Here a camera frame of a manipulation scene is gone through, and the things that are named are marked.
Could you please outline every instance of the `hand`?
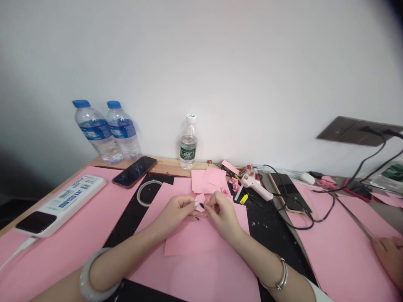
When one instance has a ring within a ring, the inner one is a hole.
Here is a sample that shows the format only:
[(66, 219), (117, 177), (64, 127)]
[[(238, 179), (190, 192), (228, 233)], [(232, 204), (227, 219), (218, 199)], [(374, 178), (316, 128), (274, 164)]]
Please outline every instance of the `hand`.
[(204, 208), (210, 215), (220, 235), (229, 243), (238, 240), (244, 231), (239, 225), (234, 205), (221, 192), (211, 195)]
[(206, 214), (195, 210), (199, 204), (191, 196), (173, 196), (150, 226), (155, 229), (159, 239), (163, 240), (182, 220), (197, 221), (198, 217), (206, 217)]
[(397, 237), (393, 237), (393, 240), (374, 239), (372, 245), (383, 268), (397, 288), (403, 292), (403, 240)]

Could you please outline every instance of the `smartphone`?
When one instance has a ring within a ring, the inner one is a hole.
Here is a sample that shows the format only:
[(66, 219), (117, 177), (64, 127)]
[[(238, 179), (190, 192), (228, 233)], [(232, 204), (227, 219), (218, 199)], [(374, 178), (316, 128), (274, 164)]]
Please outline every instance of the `smartphone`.
[(129, 168), (124, 170), (112, 182), (126, 189), (132, 188), (144, 174), (147, 173), (158, 161), (154, 158), (143, 156)]
[[(349, 182), (350, 178), (345, 180), (344, 186)], [(362, 183), (353, 180), (351, 184), (349, 184), (346, 188), (343, 189), (347, 193), (358, 197), (366, 202), (371, 202), (372, 200), (372, 188), (371, 187), (364, 187)]]
[[(302, 204), (302, 206), (310, 213), (312, 213), (311, 208), (309, 205), (306, 203), (302, 195), (299, 193), (297, 187), (294, 185), (293, 181), (287, 174), (276, 174), (276, 173), (269, 173), (269, 177), (273, 183), (273, 186), (275, 190), (277, 191), (277, 194), (285, 194), (285, 190), (287, 190), (287, 196), (291, 198), (287, 198), (287, 205), (285, 206), (285, 209), (289, 212), (294, 212), (294, 213), (305, 213), (304, 209), (301, 207), (299, 203), (297, 203), (294, 200), (294, 197), (298, 199), (298, 201)], [(285, 205), (284, 198), (279, 196), (281, 202), (283, 205)]]

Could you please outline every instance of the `woman's left hand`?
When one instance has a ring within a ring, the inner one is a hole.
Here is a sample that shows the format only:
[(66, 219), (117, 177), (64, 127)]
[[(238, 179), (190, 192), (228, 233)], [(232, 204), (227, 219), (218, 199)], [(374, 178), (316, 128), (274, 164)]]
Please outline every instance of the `woman's left hand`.
[(199, 204), (200, 202), (195, 202), (191, 196), (173, 196), (150, 226), (156, 229), (163, 240), (182, 220), (198, 221), (199, 217), (206, 217), (206, 214), (195, 210)]

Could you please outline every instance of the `blue bottle cap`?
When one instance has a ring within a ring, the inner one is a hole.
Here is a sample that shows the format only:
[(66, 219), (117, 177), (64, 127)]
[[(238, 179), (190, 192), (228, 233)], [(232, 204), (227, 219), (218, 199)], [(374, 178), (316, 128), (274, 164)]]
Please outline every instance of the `blue bottle cap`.
[(73, 105), (75, 108), (91, 107), (91, 105), (89, 104), (89, 101), (87, 101), (87, 100), (75, 100), (75, 101), (73, 101)]
[(122, 106), (120, 105), (120, 103), (118, 101), (108, 101), (106, 103), (108, 104), (108, 108), (111, 108), (111, 109), (122, 108)]

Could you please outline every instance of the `green bottle label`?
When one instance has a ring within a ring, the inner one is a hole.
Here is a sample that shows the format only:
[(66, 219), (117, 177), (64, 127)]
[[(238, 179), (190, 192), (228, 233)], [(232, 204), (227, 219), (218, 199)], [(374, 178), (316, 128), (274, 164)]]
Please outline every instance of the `green bottle label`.
[(394, 164), (387, 168), (382, 175), (389, 179), (403, 182), (403, 166), (401, 164)]
[(193, 150), (186, 150), (185, 148), (181, 147), (181, 158), (184, 160), (192, 160), (196, 155), (196, 148)]

